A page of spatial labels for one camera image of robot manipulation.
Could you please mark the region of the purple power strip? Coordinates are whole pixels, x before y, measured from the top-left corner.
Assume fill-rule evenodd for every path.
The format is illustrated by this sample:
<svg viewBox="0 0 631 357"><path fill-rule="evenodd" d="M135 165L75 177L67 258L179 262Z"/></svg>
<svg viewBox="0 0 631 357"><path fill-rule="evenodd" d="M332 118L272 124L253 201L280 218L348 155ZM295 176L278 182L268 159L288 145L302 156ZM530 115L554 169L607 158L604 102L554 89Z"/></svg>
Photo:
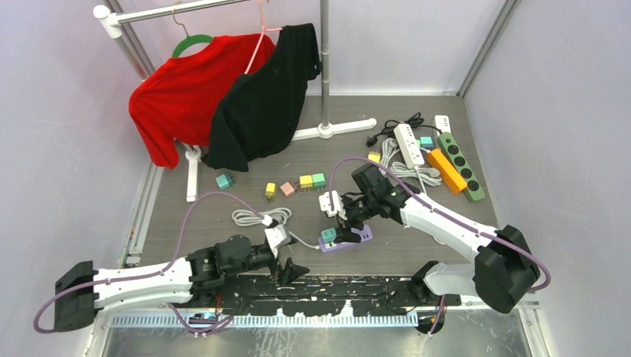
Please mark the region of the purple power strip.
<svg viewBox="0 0 631 357"><path fill-rule="evenodd" d="M360 243L368 242L373 239L372 231L368 225L365 225L363 229L358 229L358 230L359 230L359 234L362 237L362 241ZM349 243L349 242L344 242L341 244L336 244L335 242L324 244L321 241L321 236L318 238L318 244L319 244L320 250L324 253L331 252L331 251L338 251L340 249L349 248L356 245L356 243Z"/></svg>

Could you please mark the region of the green power strip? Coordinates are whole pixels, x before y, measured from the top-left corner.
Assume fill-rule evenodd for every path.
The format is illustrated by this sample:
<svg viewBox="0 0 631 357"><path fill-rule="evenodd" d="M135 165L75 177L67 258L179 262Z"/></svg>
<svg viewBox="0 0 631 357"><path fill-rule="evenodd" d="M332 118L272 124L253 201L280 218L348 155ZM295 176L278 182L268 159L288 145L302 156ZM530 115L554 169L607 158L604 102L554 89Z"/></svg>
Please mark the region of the green power strip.
<svg viewBox="0 0 631 357"><path fill-rule="evenodd" d="M481 182L476 177L470 166L470 161L465 157L460 145L450 132L439 134L437 143L441 152L449 159L453 167L467 183L464 195L469 202L480 202L486 197Z"/></svg>

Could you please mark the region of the yellow plug adapter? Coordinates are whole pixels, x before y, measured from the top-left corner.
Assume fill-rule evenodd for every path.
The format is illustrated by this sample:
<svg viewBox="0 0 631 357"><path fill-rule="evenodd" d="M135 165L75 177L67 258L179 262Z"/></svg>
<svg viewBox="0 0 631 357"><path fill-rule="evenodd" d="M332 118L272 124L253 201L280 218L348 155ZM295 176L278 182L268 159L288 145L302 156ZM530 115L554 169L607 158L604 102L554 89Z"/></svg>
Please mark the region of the yellow plug adapter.
<svg viewBox="0 0 631 357"><path fill-rule="evenodd" d="M369 152L367 159L376 163L380 163L381 154L379 152Z"/></svg>

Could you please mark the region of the orange power strip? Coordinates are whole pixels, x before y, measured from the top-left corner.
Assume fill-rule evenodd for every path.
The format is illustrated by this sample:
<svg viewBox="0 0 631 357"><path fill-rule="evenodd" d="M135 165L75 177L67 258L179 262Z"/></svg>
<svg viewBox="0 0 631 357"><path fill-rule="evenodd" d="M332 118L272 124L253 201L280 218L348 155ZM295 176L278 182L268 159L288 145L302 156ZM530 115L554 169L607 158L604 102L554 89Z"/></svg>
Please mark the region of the orange power strip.
<svg viewBox="0 0 631 357"><path fill-rule="evenodd" d="M439 149L429 151L426 160L439 171L444 184L453 194L458 194L467 188L465 179Z"/></svg>

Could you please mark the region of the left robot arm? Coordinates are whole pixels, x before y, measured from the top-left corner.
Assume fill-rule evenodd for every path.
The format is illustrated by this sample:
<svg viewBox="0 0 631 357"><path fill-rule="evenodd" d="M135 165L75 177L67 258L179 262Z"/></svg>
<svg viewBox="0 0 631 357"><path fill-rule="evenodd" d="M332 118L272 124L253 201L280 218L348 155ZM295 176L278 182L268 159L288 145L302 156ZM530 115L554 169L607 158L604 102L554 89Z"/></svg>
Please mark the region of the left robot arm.
<svg viewBox="0 0 631 357"><path fill-rule="evenodd" d="M240 234L199 249L173 264L128 269L96 269L91 260L70 268L55 283L54 332L91 325L101 312L150 305L189 303L210 306L231 277L268 268L278 285L286 286L309 272L292 259L280 259L268 242L253 245Z"/></svg>

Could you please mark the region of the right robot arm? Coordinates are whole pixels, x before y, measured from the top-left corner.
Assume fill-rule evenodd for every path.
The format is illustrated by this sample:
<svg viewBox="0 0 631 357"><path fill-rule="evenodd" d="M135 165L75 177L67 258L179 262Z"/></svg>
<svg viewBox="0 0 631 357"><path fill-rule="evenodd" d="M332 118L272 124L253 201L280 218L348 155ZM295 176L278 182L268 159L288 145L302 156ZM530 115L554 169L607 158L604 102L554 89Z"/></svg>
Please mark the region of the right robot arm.
<svg viewBox="0 0 631 357"><path fill-rule="evenodd" d="M318 198L322 212L335 218L343 242L358 242L351 228L379 216L439 239L467 260L465 264L427 262L411 278L414 299L425 306L449 295L480 298L491 309L507 314L529 292L545 288L549 270L533 256L522 232L472 221L425 193L413 189L372 161L353 171L358 192L340 194L332 187ZM544 277L539 286L537 281Z"/></svg>

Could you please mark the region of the teal plug adapter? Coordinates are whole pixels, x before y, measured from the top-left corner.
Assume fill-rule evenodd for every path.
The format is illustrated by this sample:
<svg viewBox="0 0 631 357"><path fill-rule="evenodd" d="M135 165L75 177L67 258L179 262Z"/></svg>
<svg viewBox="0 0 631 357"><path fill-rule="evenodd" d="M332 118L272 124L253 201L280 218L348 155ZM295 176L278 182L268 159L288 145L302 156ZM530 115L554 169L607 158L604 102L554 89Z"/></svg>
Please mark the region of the teal plug adapter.
<svg viewBox="0 0 631 357"><path fill-rule="evenodd" d="M429 150L435 148L434 141L432 140L432 137L429 137L429 136L421 136L419 138L419 145L422 148L429 149Z"/></svg>

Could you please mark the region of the brown plug adapter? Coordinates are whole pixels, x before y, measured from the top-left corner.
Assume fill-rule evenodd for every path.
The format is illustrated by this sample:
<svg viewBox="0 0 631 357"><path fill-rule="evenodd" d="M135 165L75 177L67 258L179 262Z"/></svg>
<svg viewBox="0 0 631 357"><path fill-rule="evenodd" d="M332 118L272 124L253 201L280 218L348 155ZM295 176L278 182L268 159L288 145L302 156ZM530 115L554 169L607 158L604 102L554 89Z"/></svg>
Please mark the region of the brown plug adapter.
<svg viewBox="0 0 631 357"><path fill-rule="evenodd" d="M295 193L296 193L296 188L295 188L294 184L292 184L289 181L286 181L285 183L283 183L279 188L280 188L282 194L284 194L284 196L287 197L287 198L295 195Z"/></svg>

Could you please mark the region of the white power strip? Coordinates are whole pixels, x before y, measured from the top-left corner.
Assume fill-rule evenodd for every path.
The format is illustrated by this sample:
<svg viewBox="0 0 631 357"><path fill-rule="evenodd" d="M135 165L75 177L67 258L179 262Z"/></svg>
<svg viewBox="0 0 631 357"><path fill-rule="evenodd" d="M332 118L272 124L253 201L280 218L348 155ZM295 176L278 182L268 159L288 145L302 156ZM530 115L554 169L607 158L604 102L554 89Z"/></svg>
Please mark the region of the white power strip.
<svg viewBox="0 0 631 357"><path fill-rule="evenodd" d="M406 166L409 169L423 166L425 160L411 126L407 123L399 123L394 127L393 133Z"/></svg>
<svg viewBox="0 0 631 357"><path fill-rule="evenodd" d="M450 120L449 120L449 117L447 115L435 115L433 123L434 123L434 126L441 133L451 133L452 132Z"/></svg>

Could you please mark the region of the green adapter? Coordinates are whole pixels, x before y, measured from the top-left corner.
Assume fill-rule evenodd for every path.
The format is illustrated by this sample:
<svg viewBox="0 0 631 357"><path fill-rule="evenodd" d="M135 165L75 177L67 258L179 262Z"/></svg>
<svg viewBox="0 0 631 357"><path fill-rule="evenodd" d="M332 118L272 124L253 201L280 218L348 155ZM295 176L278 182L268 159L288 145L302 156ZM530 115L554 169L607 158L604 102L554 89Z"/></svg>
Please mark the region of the green adapter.
<svg viewBox="0 0 631 357"><path fill-rule="evenodd" d="M311 175L314 190L323 190L327 186L327 180L323 173L314 173Z"/></svg>

